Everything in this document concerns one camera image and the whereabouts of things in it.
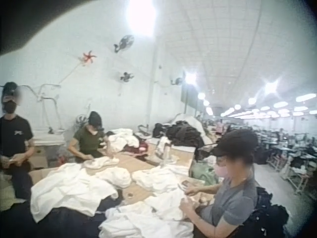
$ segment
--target ceiling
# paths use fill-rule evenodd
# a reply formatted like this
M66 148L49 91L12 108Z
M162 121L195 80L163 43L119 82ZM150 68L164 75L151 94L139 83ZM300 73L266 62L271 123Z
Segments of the ceiling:
M300 0L156 0L157 32L212 106L263 104L315 82L317 28Z

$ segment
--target face mask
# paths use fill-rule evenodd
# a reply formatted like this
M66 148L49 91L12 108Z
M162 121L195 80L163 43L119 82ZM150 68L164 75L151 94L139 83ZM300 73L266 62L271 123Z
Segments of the face mask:
M8 101L3 103L3 110L8 114L12 114L15 112L16 106L14 101Z
M228 175L226 166L220 167L219 165L214 165L213 168L214 168L214 172L216 173L218 177L224 178Z

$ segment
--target black t-shirt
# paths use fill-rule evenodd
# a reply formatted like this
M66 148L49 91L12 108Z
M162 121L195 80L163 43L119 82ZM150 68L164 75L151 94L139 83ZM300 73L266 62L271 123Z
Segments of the black t-shirt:
M1 155L12 157L15 154L25 153L25 141L33 138L29 122L16 116L12 120L0 118L1 129Z

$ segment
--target black face mask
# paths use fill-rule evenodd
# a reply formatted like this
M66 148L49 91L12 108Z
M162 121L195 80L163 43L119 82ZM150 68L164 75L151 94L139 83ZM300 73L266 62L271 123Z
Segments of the black face mask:
M14 101L8 101L3 103L3 110L8 113L12 114L15 112L17 104Z

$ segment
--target floor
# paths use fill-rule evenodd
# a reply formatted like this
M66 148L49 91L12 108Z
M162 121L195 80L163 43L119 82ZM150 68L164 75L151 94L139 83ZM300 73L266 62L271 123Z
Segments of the floor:
M255 164L255 177L261 187L273 194L272 203L287 209L289 220L286 229L295 236L313 210L313 200L306 195L295 195L293 186L269 165Z

